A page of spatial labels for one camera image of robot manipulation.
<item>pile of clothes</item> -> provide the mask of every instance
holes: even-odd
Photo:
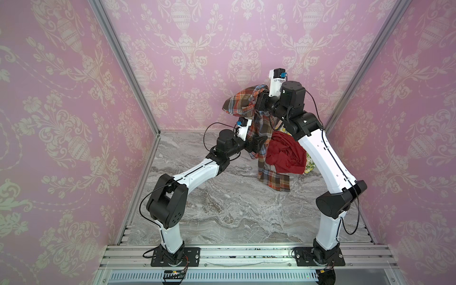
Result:
[[[274,131],[278,118],[268,111],[255,110],[258,95],[267,90],[268,86],[264,84],[246,88],[226,100],[223,110],[234,116],[253,119],[247,139],[256,135],[267,137],[258,153],[250,153],[252,159],[258,159],[258,179],[277,191],[290,191],[288,174],[309,173],[315,164],[283,127]]]

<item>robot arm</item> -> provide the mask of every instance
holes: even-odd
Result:
[[[188,194],[206,180],[222,173],[228,167],[230,157],[243,149],[258,152],[265,142],[264,137],[246,140],[251,124],[251,119],[240,118],[235,133],[232,130],[220,131],[217,145],[201,163],[183,173],[174,176],[164,174],[158,179],[146,208],[160,227],[159,250],[164,253],[164,258],[169,264],[176,265],[183,257],[184,242],[180,234],[179,221],[184,214]]]
[[[320,227],[313,243],[317,264],[327,264],[339,250],[341,219],[350,204],[367,189],[345,168],[326,138],[321,122],[312,113],[303,111],[306,90],[299,82],[286,81],[284,69],[270,73],[270,92],[259,95],[255,108],[269,111],[280,118],[285,129],[309,153],[323,176],[328,191],[316,199],[321,211]],[[166,261],[176,265],[182,260],[184,243],[179,221],[185,211],[187,195],[206,180],[217,176],[229,165],[230,157],[246,149],[258,152],[265,137],[246,140],[250,119],[241,118],[235,133],[222,130],[206,158],[197,166],[174,176],[162,175],[147,203],[147,210],[160,226],[161,245]]]

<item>black mounting plate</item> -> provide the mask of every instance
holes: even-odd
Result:
[[[198,267],[199,265],[199,255],[200,255],[200,248],[188,248],[184,247],[184,256],[188,257],[188,266],[189,267]],[[154,253],[152,255],[152,261],[150,262],[150,265],[152,267],[168,267],[170,266],[171,261],[166,257],[164,250],[161,249],[160,247],[157,247],[154,250]],[[177,266],[185,266],[186,259],[183,258],[182,262],[178,264]]]
[[[293,248],[293,256],[296,259],[296,264],[298,266],[321,266],[321,264],[315,262],[312,249],[312,247]],[[339,257],[339,255],[342,256],[341,249],[337,249],[337,251],[328,259],[328,263],[331,265],[334,261],[334,266],[345,266],[343,256]]]

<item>aluminum frame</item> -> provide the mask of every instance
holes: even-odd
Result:
[[[291,256],[294,247],[311,247],[311,244],[200,244],[192,246],[201,248],[200,265],[190,269],[193,273],[207,270],[236,272],[247,267],[252,270],[265,269],[267,272],[290,270],[290,272],[296,273],[303,269],[323,268],[322,266],[298,267]],[[142,254],[153,247],[150,245],[108,246],[93,284],[107,284],[113,270],[125,270],[125,272],[132,273],[139,270],[183,269],[183,266],[150,267],[150,259],[143,258]],[[341,243],[340,248],[346,265],[337,267],[337,269],[383,269],[392,285],[406,284],[387,245],[353,242]]]

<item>vent grille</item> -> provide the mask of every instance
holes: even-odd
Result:
[[[162,270],[113,270],[109,283],[163,281]],[[199,282],[255,282],[255,281],[318,281],[315,270],[311,269],[197,269],[187,272],[185,280]]]

